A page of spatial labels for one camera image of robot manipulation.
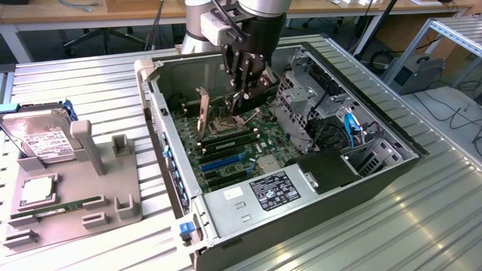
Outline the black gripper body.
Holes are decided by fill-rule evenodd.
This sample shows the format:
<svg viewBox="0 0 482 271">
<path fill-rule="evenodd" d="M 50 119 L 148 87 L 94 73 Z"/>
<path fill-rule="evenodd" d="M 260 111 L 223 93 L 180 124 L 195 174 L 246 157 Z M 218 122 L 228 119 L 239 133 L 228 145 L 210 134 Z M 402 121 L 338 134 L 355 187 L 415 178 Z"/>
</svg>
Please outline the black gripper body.
<svg viewBox="0 0 482 271">
<path fill-rule="evenodd" d="M 231 22 L 238 28 L 226 30 L 227 42 L 224 45 L 234 45 L 243 53 L 244 58 L 252 55 L 262 58 L 263 62 L 271 65 L 271 58 L 278 46 L 286 14 L 275 17 L 263 17 L 247 12 L 235 12 Z"/>
</svg>

